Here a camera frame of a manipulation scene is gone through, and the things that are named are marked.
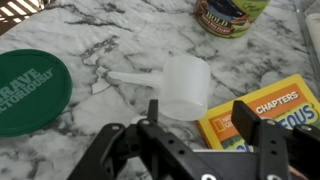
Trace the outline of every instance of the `marble countertop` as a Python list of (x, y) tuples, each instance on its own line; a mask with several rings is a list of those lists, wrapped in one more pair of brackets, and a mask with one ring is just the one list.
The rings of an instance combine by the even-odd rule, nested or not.
[[(195, 0), (58, 0), (0, 37), (0, 53), (40, 49), (60, 58), (73, 79), (70, 103), (55, 122), (28, 135), (0, 138), (1, 180), (63, 180), (96, 133), (111, 122), (144, 116), (158, 92), (120, 83), (111, 70), (157, 73), (173, 56), (189, 54), (211, 68), (209, 108), (292, 74), (319, 97), (293, 3), (271, 0), (236, 39), (209, 34), (195, 21)], [(160, 126), (192, 149), (206, 149), (194, 122), (160, 114)], [(132, 159), (119, 179), (151, 179)]]

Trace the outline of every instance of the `can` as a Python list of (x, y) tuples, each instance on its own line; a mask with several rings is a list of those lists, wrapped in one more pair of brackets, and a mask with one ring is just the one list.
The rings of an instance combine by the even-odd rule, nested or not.
[(197, 0), (195, 16), (207, 31), (220, 37), (244, 35), (270, 0)]

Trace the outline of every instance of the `plastic scoop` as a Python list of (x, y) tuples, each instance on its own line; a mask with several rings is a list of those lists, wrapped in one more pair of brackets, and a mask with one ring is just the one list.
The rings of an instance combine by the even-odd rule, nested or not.
[(159, 111), (167, 117), (194, 121), (207, 110), (210, 67), (193, 56), (176, 56), (168, 60), (162, 74), (130, 74), (109, 72), (123, 82), (160, 89)]

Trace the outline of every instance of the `screw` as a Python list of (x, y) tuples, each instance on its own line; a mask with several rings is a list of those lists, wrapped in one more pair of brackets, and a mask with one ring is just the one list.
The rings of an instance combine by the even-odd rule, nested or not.
[(112, 130), (119, 130), (120, 129), (120, 127), (119, 126), (112, 126), (112, 128), (111, 128)]
[(217, 180), (217, 178), (211, 174), (204, 174), (201, 176), (201, 180)]
[(275, 124), (276, 124), (276, 122), (275, 122), (274, 120), (270, 120), (270, 119), (267, 120), (267, 123), (268, 123), (268, 124), (271, 124), (271, 125), (275, 125)]
[(267, 180), (281, 180), (281, 178), (277, 175), (274, 175), (274, 174), (269, 174), (267, 176)]
[(306, 131), (311, 131), (311, 127), (307, 125), (301, 125), (301, 128)]
[(148, 125), (148, 124), (150, 124), (150, 122), (148, 120), (143, 120), (142, 124)]

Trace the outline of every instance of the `yellow book cover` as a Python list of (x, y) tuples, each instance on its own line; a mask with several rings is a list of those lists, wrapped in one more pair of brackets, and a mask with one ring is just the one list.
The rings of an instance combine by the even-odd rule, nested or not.
[[(288, 129), (296, 124), (320, 128), (319, 102), (299, 74), (234, 100), (242, 100), (261, 118), (274, 119)], [(231, 123), (234, 100), (208, 110), (197, 125), (212, 149), (252, 151)]]

